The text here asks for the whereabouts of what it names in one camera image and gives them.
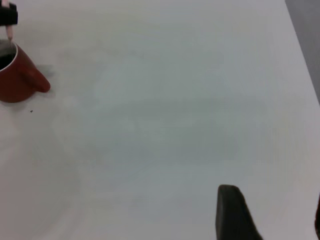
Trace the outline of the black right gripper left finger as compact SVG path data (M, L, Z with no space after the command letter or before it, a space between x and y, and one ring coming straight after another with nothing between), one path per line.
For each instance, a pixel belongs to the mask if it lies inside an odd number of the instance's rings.
M262 240L246 200L235 185L222 184L217 190L215 231L218 240Z

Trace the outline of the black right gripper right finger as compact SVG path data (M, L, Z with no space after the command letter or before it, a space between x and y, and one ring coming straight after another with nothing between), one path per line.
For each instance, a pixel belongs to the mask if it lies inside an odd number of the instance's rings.
M315 233L320 234L320 198L318 199L318 203L317 203L317 209L316 209L315 219L314 219L314 228L315 228Z

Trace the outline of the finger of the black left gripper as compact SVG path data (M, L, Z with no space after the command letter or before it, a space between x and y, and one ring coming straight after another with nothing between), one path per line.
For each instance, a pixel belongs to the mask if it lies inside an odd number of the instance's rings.
M17 5L11 2L7 2L3 5L0 3L0 25L11 26L18 24L18 11Z

